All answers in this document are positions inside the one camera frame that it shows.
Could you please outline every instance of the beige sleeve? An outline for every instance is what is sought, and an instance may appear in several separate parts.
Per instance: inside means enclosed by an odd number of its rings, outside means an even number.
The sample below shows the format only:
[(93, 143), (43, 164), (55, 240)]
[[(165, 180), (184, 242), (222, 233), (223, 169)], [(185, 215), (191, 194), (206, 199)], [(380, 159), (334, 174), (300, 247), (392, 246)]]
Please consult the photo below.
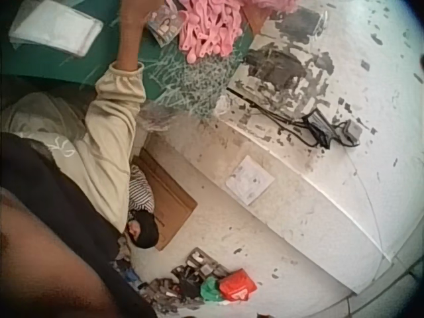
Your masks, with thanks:
[(124, 72), (112, 64), (97, 82), (98, 95), (85, 118), (87, 133), (75, 142), (85, 171), (81, 174), (77, 167), (71, 168), (72, 172), (69, 168), (64, 171), (81, 187), (94, 208), (121, 232), (128, 215), (135, 117), (146, 100), (142, 69), (140, 65), (135, 72)]

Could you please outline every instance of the beige sweatshirt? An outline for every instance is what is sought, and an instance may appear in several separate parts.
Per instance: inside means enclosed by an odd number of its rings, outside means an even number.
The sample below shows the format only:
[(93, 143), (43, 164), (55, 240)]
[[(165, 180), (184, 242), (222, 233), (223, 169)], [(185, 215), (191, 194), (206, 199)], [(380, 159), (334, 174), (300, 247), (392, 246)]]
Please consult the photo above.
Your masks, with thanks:
[(42, 125), (34, 126), (28, 107), (19, 106), (19, 102), (5, 116), (2, 114), (2, 130), (39, 140), (49, 147), (61, 171), (79, 185), (104, 218), (123, 232), (128, 215), (135, 117), (146, 99), (142, 65), (135, 72), (124, 72), (112, 64), (97, 82), (96, 90), (97, 98), (85, 117), (85, 133), (79, 138), (66, 136), (63, 121), (54, 125), (53, 119), (43, 119), (48, 131)]

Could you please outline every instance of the stack of white paper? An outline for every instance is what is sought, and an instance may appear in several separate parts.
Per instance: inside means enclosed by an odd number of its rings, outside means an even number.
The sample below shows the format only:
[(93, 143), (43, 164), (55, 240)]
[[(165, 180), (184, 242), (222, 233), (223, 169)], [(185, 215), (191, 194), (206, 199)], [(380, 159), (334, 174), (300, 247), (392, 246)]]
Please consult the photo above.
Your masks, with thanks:
[(51, 0), (26, 0), (9, 31), (11, 42), (44, 44), (85, 56), (103, 23)]

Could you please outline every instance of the green tabletop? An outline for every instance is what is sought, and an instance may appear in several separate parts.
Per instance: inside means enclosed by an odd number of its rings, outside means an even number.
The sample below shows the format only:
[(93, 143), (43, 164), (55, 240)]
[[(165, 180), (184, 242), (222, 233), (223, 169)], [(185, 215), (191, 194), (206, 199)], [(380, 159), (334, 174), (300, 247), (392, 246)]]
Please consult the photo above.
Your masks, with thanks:
[[(19, 1), (10, 1), (10, 8), (1, 13), (3, 24), (9, 25), (19, 7)], [(103, 22), (103, 30), (96, 38), (89, 52), (83, 58), (74, 58), (65, 52), (42, 45), (23, 44), (14, 49), (12, 44), (3, 38), (1, 49), (3, 54), (2, 72), (6, 75), (30, 76), (62, 81), (94, 85), (104, 74), (108, 65), (117, 56), (119, 45), (119, 24), (116, 20), (119, 10), (119, 0), (85, 0), (75, 6)], [(236, 44), (241, 52), (247, 52), (252, 42), (249, 28), (246, 34)], [(144, 32), (141, 60), (155, 61), (159, 59), (161, 48), (150, 32)], [(148, 68), (144, 76), (147, 98), (155, 100), (161, 94), (161, 87), (148, 78), (148, 73), (154, 68)]]

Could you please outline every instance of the red plastic bag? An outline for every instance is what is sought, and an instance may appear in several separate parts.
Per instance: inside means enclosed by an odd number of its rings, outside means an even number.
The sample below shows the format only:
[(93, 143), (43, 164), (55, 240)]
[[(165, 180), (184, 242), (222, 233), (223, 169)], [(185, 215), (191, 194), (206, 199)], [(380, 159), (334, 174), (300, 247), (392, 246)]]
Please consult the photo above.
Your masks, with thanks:
[(229, 301), (247, 301), (258, 288), (244, 270), (238, 270), (219, 283), (219, 290)]

